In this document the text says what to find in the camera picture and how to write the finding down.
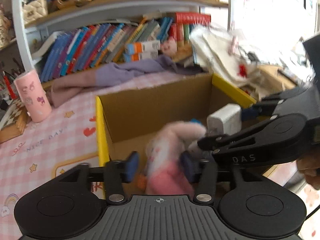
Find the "white charger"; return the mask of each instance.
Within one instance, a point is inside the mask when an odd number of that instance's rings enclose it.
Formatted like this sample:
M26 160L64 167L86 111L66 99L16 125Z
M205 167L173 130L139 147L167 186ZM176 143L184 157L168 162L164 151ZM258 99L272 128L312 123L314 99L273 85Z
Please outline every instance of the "white charger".
M207 117L208 134L232 135L241 130L241 107L236 104L227 104Z

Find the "pink plush pig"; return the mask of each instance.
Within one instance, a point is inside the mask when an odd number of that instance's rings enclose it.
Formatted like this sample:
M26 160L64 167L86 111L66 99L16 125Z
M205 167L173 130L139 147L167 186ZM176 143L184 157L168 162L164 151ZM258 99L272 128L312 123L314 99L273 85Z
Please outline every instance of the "pink plush pig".
M206 128L199 123L173 122L164 126L147 145L148 195L181 195L193 197L193 188L180 164L180 154L191 142L205 136Z

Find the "human hand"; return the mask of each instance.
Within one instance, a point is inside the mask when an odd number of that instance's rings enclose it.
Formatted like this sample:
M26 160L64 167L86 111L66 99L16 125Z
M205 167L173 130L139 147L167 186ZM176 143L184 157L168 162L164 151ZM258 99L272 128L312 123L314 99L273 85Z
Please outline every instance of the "human hand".
M320 149L315 148L310 153L297 160L298 171L304 174L306 182L314 189L320 190Z

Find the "white shelf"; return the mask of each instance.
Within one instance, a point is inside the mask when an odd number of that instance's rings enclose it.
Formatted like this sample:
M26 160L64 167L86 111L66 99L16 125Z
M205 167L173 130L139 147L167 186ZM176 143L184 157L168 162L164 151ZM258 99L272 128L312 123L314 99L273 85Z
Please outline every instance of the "white shelf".
M74 29L109 19L130 18L157 10L190 11L191 7L228 8L227 3L212 0L95 0L83 7L56 11L26 25L27 32Z

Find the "pink checkered tablecloth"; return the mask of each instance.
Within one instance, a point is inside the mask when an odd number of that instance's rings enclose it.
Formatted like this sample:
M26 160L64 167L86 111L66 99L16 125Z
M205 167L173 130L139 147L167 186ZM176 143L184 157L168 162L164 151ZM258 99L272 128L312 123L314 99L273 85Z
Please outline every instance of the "pink checkered tablecloth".
M182 78L170 72L148 74L119 86L78 95L54 109L43 122L30 122L23 135L1 144L0 239L17 240L21 236L13 209L23 195L78 163L98 166L95 95L153 87ZM273 171L273 180L282 184L277 172L281 173L281 169ZM103 195L100 183L92 185L92 191Z

